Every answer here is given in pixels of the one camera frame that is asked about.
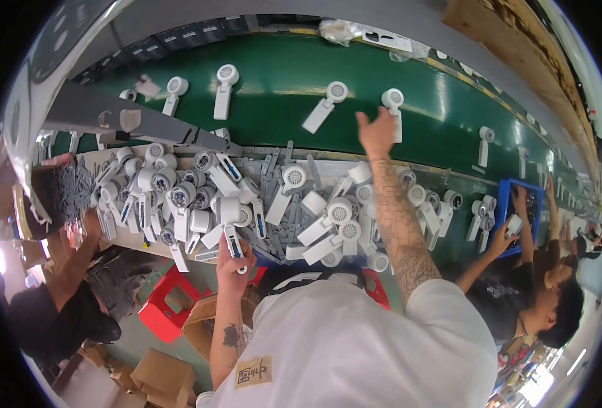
shirt label patch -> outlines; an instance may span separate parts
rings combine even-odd
[[[272,356],[256,356],[238,361],[235,368],[235,389],[272,382]]]

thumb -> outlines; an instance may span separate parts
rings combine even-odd
[[[243,266],[248,266],[249,263],[250,261],[247,257],[230,258],[222,267],[222,272],[232,273],[242,268]]]
[[[369,124],[369,117],[364,112],[355,112],[355,120],[358,122],[358,129]]]

ear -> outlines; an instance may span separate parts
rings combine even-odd
[[[542,330],[550,330],[557,322],[557,314],[554,311],[549,311],[544,317],[544,328]]]

black t-shirt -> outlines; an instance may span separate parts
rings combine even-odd
[[[86,281],[60,313],[47,286],[42,284],[16,294],[7,317],[22,351],[46,365],[72,357],[84,340],[98,336],[101,330],[109,330],[109,326],[117,326],[102,313]]]
[[[518,312],[532,307],[535,296],[532,262],[504,273],[483,273],[466,294],[496,341],[514,338]]]

gray metal beam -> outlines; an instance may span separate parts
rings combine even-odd
[[[121,117],[133,116],[127,128]],[[43,129],[83,133],[127,131],[152,141],[197,146],[227,155],[242,155],[242,147],[197,126],[164,115],[135,102],[66,81],[47,114]]]
[[[341,18],[386,29],[440,50],[475,69],[510,95],[548,131],[577,172],[589,174],[582,152],[559,118],[532,89],[484,46],[441,22],[446,0],[135,0],[116,19],[124,45],[183,24],[243,14],[307,14]],[[94,38],[70,77],[115,52],[108,27]]]

